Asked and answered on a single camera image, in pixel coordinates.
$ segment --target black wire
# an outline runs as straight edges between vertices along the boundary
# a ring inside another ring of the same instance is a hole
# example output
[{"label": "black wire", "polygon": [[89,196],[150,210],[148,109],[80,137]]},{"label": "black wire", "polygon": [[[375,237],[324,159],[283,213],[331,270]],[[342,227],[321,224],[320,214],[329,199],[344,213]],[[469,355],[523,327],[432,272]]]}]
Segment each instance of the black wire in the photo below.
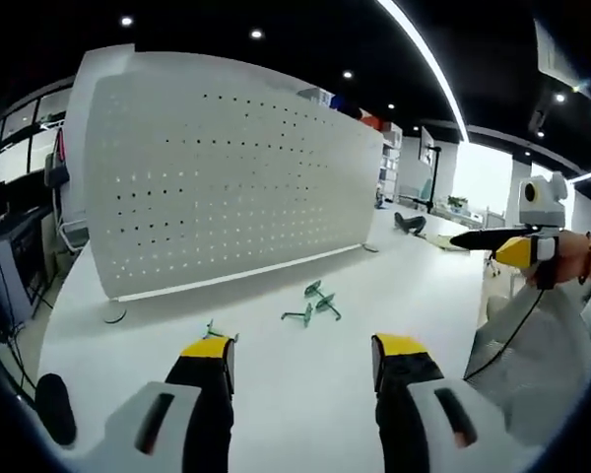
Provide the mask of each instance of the black wire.
[{"label": "black wire", "polygon": [[33,388],[33,390],[37,390],[37,386],[35,385],[35,383],[31,380],[31,378],[29,377],[29,375],[27,374],[26,370],[24,369],[24,362],[22,360],[22,355],[20,354],[20,348],[18,348],[18,346],[16,345],[16,350],[18,352],[17,356],[14,353],[14,349],[11,346],[10,343],[7,342],[7,346],[9,347],[9,351],[11,352],[11,355],[13,356],[13,358],[16,361],[16,365],[18,365],[18,368],[20,369],[20,371],[22,372],[22,381],[20,381],[20,387],[22,388],[24,385],[24,379],[27,380],[27,383],[31,385],[31,387]]},{"label": "black wire", "polygon": [[10,336],[11,338],[13,338],[13,344],[16,347],[15,352],[13,350],[13,347],[11,346],[11,344],[9,343],[9,340],[7,339],[7,345],[9,346],[9,351],[11,352],[11,355],[13,356],[16,365],[18,366],[18,368],[20,369],[20,372],[22,373],[22,378],[20,380],[20,389],[24,392],[24,380],[26,379],[29,384],[33,387],[33,389],[36,389],[34,383],[31,381],[31,378],[29,377],[29,375],[27,374],[26,370],[24,369],[24,361],[22,360],[22,353],[20,353],[20,347],[18,345],[18,338],[17,336],[13,336],[13,333],[15,331],[15,327],[16,327],[16,317],[13,314],[13,306],[11,304],[11,296],[9,295],[9,288],[7,287],[7,279],[4,276],[4,270],[2,269],[2,263],[0,262],[0,277],[2,278],[2,284],[4,285],[4,290],[5,290],[5,294],[7,295],[7,304],[9,306],[9,315],[11,318],[11,327],[10,327]]},{"label": "black wire", "polygon": [[543,294],[545,293],[545,290],[541,291],[539,293],[539,296],[536,298],[536,300],[534,301],[534,303],[532,304],[532,306],[530,307],[530,309],[527,311],[527,313],[523,316],[523,319],[519,322],[519,324],[517,325],[517,327],[514,329],[514,331],[512,332],[512,335],[510,335],[510,337],[505,341],[505,343],[503,344],[503,346],[499,349],[498,352],[496,352],[494,354],[494,356],[488,360],[482,367],[478,368],[477,370],[475,370],[474,372],[470,373],[469,375],[464,377],[465,381],[468,381],[469,379],[471,379],[473,376],[476,376],[477,374],[479,374],[480,372],[482,372],[483,370],[485,370],[486,368],[488,368],[490,365],[492,365],[494,363],[494,361],[501,357],[501,355],[503,355],[503,352],[505,352],[505,350],[508,348],[508,345],[510,345],[510,342],[512,342],[512,339],[514,339],[514,337],[516,336],[516,334],[519,332],[519,330],[521,329],[521,327],[523,326],[523,324],[525,323],[525,321],[528,319],[528,317],[530,316],[530,314],[534,311],[534,309],[536,308],[536,306],[538,305],[539,301],[541,300],[541,297],[543,296]]},{"label": "black wire", "polygon": [[39,291],[36,291],[31,286],[29,286],[29,289],[33,292],[33,294],[35,294],[36,296],[39,297],[40,301],[42,301],[44,304],[48,305],[51,310],[55,309],[55,307],[49,301],[47,301],[46,299],[43,298],[43,296],[41,295],[41,293]]},{"label": "black wire", "polygon": [[125,311],[122,312],[122,315],[120,315],[118,318],[116,318],[115,320],[104,320],[103,322],[105,322],[107,325],[113,325],[114,323],[118,323],[120,320],[122,320],[123,318],[125,318],[125,315],[127,315],[127,309],[125,308]]}]

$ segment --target bracelet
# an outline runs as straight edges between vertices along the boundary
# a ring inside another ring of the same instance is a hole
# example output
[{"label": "bracelet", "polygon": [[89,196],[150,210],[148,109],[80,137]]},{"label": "bracelet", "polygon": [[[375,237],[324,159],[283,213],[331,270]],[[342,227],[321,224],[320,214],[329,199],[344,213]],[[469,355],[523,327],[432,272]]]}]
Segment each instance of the bracelet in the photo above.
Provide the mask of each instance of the bracelet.
[{"label": "bracelet", "polygon": [[591,274],[591,232],[587,232],[587,238],[589,239],[589,251],[584,257],[584,267],[582,268],[582,274],[578,276],[578,283],[582,286]]}]

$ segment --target desk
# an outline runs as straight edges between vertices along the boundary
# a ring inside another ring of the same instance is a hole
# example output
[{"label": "desk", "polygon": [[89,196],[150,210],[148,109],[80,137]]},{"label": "desk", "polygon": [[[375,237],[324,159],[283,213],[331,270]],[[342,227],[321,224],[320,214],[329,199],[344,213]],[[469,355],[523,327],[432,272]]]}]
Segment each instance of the desk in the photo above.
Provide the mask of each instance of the desk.
[{"label": "desk", "polygon": [[479,214],[471,213],[471,215],[463,215],[453,212],[450,209],[435,205],[431,211],[435,216],[450,220],[451,222],[459,223],[469,229],[480,229],[484,226],[484,219]]},{"label": "desk", "polygon": [[[103,438],[105,419],[150,380],[163,380],[206,324],[240,333],[235,346],[232,472],[383,471],[374,419],[370,336],[407,334],[442,371],[461,377],[480,309],[480,252],[450,253],[394,229],[394,212],[425,215],[426,231],[463,227],[395,204],[374,213],[361,249],[290,268],[128,303],[103,294],[90,248],[68,275],[46,330],[39,374],[57,372],[70,393],[80,454]],[[314,314],[304,287],[322,279],[343,318]],[[106,325],[124,309],[117,325]]]},{"label": "desk", "polygon": [[52,212],[49,206],[0,222],[0,306],[18,325],[31,317],[49,281],[45,267],[41,221]]}]

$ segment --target white wall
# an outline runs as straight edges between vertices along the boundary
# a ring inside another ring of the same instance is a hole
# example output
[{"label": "white wall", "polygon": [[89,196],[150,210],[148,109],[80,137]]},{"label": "white wall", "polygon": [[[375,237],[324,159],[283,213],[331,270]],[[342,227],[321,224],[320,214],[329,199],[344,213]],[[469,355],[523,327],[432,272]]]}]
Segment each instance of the white wall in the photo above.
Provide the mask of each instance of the white wall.
[{"label": "white wall", "polygon": [[442,148],[440,152],[440,163],[437,168],[437,178],[435,179],[434,199],[446,199],[453,193],[453,177],[457,167],[457,143],[447,143],[444,141],[435,141],[433,146]]},{"label": "white wall", "polygon": [[591,232],[591,201],[580,192],[575,193],[571,229],[580,234]]},{"label": "white wall", "polygon": [[[431,177],[432,169],[425,163],[419,161],[418,150],[421,140],[413,137],[403,137],[401,154],[398,162],[398,176],[396,178],[396,193],[402,186],[409,186],[418,189],[419,194],[425,186],[427,179]],[[433,146],[442,148],[438,165],[437,178],[433,198],[441,199],[451,195],[453,189],[453,176],[457,163],[456,143],[435,141]]]},{"label": "white wall", "polygon": [[396,175],[396,191],[402,192],[403,186],[418,189],[419,195],[427,179],[431,176],[431,167],[418,160],[419,138],[403,137],[401,154],[398,160]]},{"label": "white wall", "polygon": [[453,194],[465,197],[469,208],[504,214],[510,195],[512,156],[474,143],[460,143]]},{"label": "white wall", "polygon": [[[223,74],[224,63],[231,68],[227,75]],[[214,56],[180,52],[134,52],[133,44],[88,51],[75,78],[64,124],[66,164],[70,172],[70,182],[62,188],[64,220],[75,221],[86,217],[83,154],[90,104],[97,81],[123,72],[169,74],[171,71],[179,71],[181,74],[188,69],[212,74],[215,81],[250,81],[257,84],[260,80],[271,88],[291,92],[314,87],[300,79],[264,67]]]}]

